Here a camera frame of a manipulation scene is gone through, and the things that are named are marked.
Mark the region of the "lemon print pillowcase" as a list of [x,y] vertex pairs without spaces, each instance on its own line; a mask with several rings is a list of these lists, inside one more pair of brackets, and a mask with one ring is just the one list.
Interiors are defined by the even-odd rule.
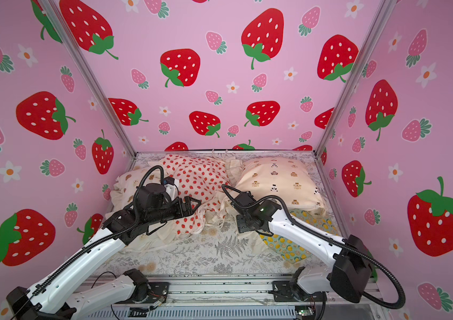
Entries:
[[262,243],[290,263],[315,256],[326,265],[333,265],[333,255],[340,253],[341,248],[330,245],[301,228],[305,226],[340,241],[342,237],[333,218],[301,209],[292,209],[290,214],[297,221],[296,224],[291,224],[283,210],[272,216],[269,223],[272,234],[261,234]]

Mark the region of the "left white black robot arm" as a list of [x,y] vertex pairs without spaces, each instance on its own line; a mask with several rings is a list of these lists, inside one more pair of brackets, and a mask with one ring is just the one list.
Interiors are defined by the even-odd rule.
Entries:
[[133,201],[108,218],[69,260],[38,283],[8,294],[12,318],[81,319],[107,305],[149,302],[152,289],[138,269],[81,293],[75,291],[115,253],[138,236],[149,234],[150,226],[163,227],[169,221],[192,217],[200,206],[198,199],[180,198],[177,184],[171,179],[141,185]]

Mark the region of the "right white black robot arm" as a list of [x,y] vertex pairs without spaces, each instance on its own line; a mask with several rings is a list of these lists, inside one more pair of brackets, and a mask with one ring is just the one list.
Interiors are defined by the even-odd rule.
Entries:
[[241,192],[230,200],[238,212],[239,232],[259,231],[265,235],[279,235],[323,262],[324,267],[301,267],[292,276],[290,287],[296,299],[304,299],[306,294],[333,291],[351,303],[362,300],[373,267],[367,259],[335,244],[338,242],[367,253],[359,238],[351,236],[345,239],[294,218],[277,196],[266,196],[257,201],[251,193]]

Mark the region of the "cream bear print pillow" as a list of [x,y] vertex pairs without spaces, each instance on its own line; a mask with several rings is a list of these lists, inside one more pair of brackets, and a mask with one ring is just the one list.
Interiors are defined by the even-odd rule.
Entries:
[[[110,213],[105,214],[106,219],[133,200],[134,193],[148,170],[149,167],[136,166],[134,170],[117,178],[117,182],[114,184],[113,190],[111,191],[113,210]],[[174,227],[174,221],[170,221],[166,226],[152,235],[142,234],[130,245],[126,246],[122,252],[149,252],[176,244],[178,242],[178,237]]]

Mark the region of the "red strawberry print ruffled pillowcase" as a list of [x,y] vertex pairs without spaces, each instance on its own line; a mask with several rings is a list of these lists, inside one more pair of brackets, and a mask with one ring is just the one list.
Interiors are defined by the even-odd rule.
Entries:
[[226,160],[168,154],[157,162],[150,161],[149,164],[161,165],[165,176],[173,177],[178,182],[180,198],[190,196],[201,201],[196,213],[168,222],[155,236],[165,243],[170,243],[199,234],[208,226],[222,227],[227,213],[222,205],[226,196],[221,186],[231,185],[233,182]]

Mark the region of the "cream animal print ruffled pillowcase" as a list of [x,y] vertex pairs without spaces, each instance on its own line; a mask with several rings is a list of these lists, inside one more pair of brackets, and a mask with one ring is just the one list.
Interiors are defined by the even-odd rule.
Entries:
[[249,191],[255,199],[276,195],[289,209],[325,215],[327,205],[317,185],[301,161],[285,157],[262,157],[248,161],[233,159],[226,163],[232,186]]

